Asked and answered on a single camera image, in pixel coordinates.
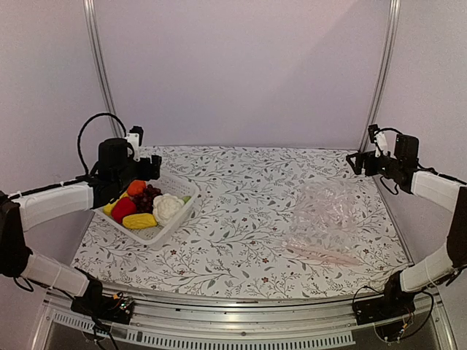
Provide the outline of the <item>clear zip top bag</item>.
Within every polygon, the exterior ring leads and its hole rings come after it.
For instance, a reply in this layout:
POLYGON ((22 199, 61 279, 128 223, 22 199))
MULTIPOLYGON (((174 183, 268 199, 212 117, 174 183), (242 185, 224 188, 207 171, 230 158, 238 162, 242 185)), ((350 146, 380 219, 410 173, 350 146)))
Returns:
POLYGON ((324 263, 358 266, 358 189, 332 179, 302 186, 282 246, 290 253, 324 263))

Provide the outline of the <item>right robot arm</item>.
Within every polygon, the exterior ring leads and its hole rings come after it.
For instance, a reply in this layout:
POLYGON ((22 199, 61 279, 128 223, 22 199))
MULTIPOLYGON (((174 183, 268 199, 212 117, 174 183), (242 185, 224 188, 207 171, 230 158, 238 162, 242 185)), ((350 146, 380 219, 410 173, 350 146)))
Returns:
POLYGON ((412 267, 394 273, 385 283, 377 311, 384 318, 394 317, 404 308, 406 300, 437 282, 451 284, 466 269, 466 183, 420 165, 419 139, 397 133, 392 152, 387 150, 386 131, 392 128, 369 130, 370 143, 375 150, 356 152, 346 161, 356 175, 376 176, 395 183, 405 192, 446 210, 451 221, 446 241, 434 253, 412 267))

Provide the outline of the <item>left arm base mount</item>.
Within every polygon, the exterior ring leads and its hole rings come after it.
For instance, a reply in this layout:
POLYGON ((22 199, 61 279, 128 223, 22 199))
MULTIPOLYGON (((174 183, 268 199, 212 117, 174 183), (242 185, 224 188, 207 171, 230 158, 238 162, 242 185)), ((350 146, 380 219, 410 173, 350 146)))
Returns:
POLYGON ((134 312, 134 299, 122 292, 104 295, 101 284, 89 284, 82 297, 74 297, 71 310, 92 319, 128 325, 134 312))

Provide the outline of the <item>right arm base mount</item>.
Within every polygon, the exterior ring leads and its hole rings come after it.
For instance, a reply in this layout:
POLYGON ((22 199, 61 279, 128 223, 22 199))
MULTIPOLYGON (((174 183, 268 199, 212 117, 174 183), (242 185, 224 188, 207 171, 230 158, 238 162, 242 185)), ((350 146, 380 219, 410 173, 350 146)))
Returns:
POLYGON ((415 311, 415 295, 415 293, 402 292, 399 295, 387 296, 369 286, 361 287, 352 298, 352 311, 357 325, 382 322, 413 313, 415 311), (358 300, 357 295, 362 289, 369 289, 376 294, 373 298, 358 300))

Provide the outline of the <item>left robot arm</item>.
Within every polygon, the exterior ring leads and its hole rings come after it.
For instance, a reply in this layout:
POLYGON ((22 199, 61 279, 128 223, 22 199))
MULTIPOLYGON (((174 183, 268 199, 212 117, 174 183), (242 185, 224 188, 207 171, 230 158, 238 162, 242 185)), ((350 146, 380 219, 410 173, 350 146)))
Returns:
POLYGON ((27 247, 26 231, 78 211, 98 209, 117 200, 134 180, 156 180, 162 159, 142 157, 139 135, 107 139, 100 143, 98 160, 82 176, 15 195, 1 194, 1 274, 22 278, 80 297, 92 316, 108 311, 108 300, 88 289, 90 277, 27 247))

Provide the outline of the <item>white plastic basket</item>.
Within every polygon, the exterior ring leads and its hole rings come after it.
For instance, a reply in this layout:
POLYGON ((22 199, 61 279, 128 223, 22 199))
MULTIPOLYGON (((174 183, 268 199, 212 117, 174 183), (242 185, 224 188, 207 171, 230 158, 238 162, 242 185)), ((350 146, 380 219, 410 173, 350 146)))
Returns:
POLYGON ((167 171, 157 180, 134 181, 95 213, 136 242, 160 249, 193 211, 198 187, 167 171))

